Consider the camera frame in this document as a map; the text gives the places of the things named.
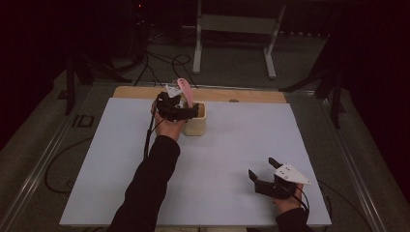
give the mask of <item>white metal leg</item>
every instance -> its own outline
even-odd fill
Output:
[[[195,74],[199,74],[201,71],[201,56],[202,56],[202,41],[201,41],[201,19],[202,19],[202,12],[201,12],[201,0],[198,0],[198,12],[196,18],[196,46],[195,46],[195,54],[193,55],[193,65],[192,65],[192,72]]]
[[[270,79],[277,78],[277,73],[275,72],[275,67],[274,67],[274,61],[272,60],[272,50],[274,49],[275,41],[277,40],[277,37],[278,37],[280,23],[283,18],[285,9],[286,9],[286,6],[281,6],[280,12],[278,14],[277,22],[275,23],[274,31],[272,33],[271,42],[269,43],[268,47],[265,47],[263,49],[263,55],[265,56],[266,68],[268,70],[268,77]]]

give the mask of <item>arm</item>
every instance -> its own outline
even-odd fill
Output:
[[[184,122],[162,120],[157,112],[155,117],[156,122],[160,122],[156,129],[158,136],[149,157],[136,169],[124,203],[115,214],[108,232],[155,230],[167,182],[174,173],[180,155],[176,141],[184,125]]]
[[[298,184],[295,196],[302,199],[303,185]],[[280,232],[310,232],[307,226],[308,212],[301,208],[301,203],[293,197],[280,200],[274,198],[280,215],[277,216],[278,229]]]

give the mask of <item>beige container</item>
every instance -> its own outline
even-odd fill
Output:
[[[198,117],[188,119],[185,123],[183,133],[186,136],[200,136],[206,131],[206,106],[204,102],[199,104]]]

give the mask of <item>white tabletop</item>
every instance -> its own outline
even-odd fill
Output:
[[[107,226],[143,159],[152,100],[110,99],[60,224]],[[272,157],[290,163],[312,186],[307,224],[331,223],[293,112],[286,103],[206,101],[207,131],[181,135],[181,156],[168,183],[158,225],[269,226],[272,199],[254,192],[248,169],[273,180]]]

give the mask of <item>metal frame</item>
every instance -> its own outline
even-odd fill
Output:
[[[201,56],[202,56],[202,30],[243,32],[271,35],[271,41],[263,49],[268,76],[271,79],[277,77],[275,72],[274,61],[272,60],[272,50],[278,37],[281,20],[286,9],[285,5],[280,7],[277,18],[256,18],[240,16],[224,16],[213,14],[202,14],[202,0],[198,0],[197,18],[196,18],[196,46],[193,55],[192,72],[200,73]]]

